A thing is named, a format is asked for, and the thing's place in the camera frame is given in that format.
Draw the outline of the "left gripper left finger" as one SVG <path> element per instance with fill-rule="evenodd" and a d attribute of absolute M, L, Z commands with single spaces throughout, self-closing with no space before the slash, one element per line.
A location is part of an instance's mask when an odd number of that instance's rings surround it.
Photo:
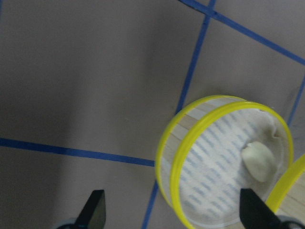
<path fill-rule="evenodd" d="M 74 229 L 103 229 L 105 226 L 105 192 L 94 190 L 73 224 Z"/>

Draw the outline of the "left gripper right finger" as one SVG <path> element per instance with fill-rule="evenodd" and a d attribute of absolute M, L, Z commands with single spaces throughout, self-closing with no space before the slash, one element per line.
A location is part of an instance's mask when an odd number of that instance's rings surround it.
<path fill-rule="evenodd" d="M 250 188 L 240 190 L 239 217 L 245 229 L 284 229 L 283 222 Z"/>

